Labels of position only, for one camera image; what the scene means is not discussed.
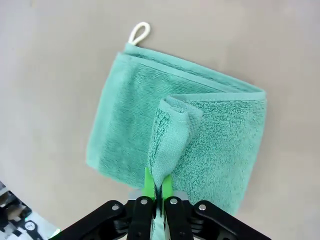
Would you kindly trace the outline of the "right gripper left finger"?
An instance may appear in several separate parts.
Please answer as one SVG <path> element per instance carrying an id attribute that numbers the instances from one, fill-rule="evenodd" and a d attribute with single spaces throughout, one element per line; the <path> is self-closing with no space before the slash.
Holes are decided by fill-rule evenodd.
<path id="1" fill-rule="evenodd" d="M 155 185 L 150 170 L 144 172 L 144 188 L 126 204 L 109 200 L 62 230 L 60 240 L 150 240 L 155 213 Z"/>

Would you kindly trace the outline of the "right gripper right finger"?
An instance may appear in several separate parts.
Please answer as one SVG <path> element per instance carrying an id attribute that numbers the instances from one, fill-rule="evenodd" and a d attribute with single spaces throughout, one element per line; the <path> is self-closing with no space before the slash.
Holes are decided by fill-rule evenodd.
<path id="1" fill-rule="evenodd" d="M 161 185 L 164 234 L 167 240 L 269 240 L 207 200 L 191 204 L 185 192 L 174 195 L 172 177 Z"/>

